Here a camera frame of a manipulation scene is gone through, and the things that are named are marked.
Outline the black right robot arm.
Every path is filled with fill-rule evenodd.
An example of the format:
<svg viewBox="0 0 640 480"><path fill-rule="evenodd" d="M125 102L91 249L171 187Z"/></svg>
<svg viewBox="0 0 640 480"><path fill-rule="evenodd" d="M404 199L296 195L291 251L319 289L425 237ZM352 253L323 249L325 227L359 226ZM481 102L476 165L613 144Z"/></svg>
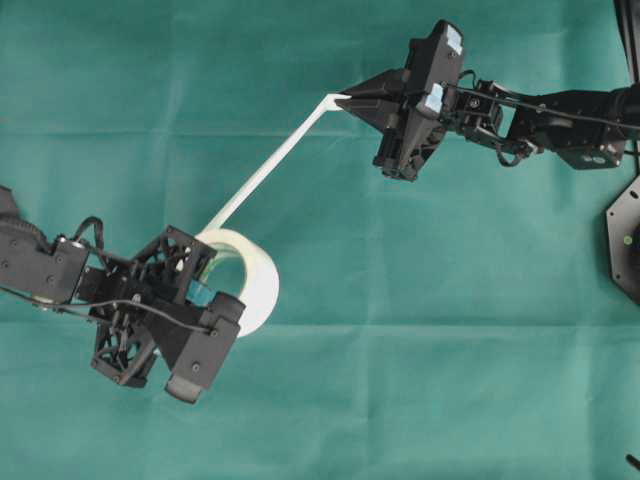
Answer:
<svg viewBox="0 0 640 480"><path fill-rule="evenodd" d="M403 69L343 91L337 106L382 135L375 167L414 181L447 133L493 150L503 167L549 150L576 170L619 166L625 145L639 138L639 86L569 90L530 96L493 81L409 86Z"/></svg>

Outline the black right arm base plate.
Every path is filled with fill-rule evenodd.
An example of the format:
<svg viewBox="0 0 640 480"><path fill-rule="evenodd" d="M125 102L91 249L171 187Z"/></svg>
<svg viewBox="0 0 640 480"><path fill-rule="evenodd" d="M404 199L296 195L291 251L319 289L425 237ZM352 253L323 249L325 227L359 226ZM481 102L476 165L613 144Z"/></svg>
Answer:
<svg viewBox="0 0 640 480"><path fill-rule="evenodd" d="M606 210L609 259L614 283L639 303L639 177Z"/></svg>

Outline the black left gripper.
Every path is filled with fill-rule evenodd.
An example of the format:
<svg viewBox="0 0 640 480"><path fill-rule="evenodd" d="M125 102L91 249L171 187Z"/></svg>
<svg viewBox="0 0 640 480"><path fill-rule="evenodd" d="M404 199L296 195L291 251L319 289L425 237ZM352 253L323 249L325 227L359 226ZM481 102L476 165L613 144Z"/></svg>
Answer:
<svg viewBox="0 0 640 480"><path fill-rule="evenodd" d="M174 228L152 240L130 260L109 255L103 268L87 267L79 282L79 299L93 306L100 319L91 366L115 383L142 388L159 350L143 324L152 307L168 303L206 307L189 298L192 283L201 281L217 251Z"/></svg>

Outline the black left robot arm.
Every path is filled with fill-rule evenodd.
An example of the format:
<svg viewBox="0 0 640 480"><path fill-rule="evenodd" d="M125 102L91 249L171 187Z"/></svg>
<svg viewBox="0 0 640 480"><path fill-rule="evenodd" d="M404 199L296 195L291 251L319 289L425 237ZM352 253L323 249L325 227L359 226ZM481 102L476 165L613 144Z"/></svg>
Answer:
<svg viewBox="0 0 640 480"><path fill-rule="evenodd" d="M175 366L190 339L216 335L212 309L189 299L214 249L172 226L133 258L104 249L103 223L48 240L1 190L1 285L97 325L91 366L118 385L142 388L158 356Z"/></svg>

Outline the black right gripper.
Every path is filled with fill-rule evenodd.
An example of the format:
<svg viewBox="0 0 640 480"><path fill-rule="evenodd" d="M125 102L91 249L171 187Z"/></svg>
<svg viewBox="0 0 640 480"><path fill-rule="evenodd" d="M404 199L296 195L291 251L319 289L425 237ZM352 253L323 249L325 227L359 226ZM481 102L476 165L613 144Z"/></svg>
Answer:
<svg viewBox="0 0 640 480"><path fill-rule="evenodd" d="M389 69L341 91L350 97L341 100L341 109L382 133L373 165L386 177L414 181L439 146L446 128L441 121L421 116L410 104L406 83L410 71Z"/></svg>

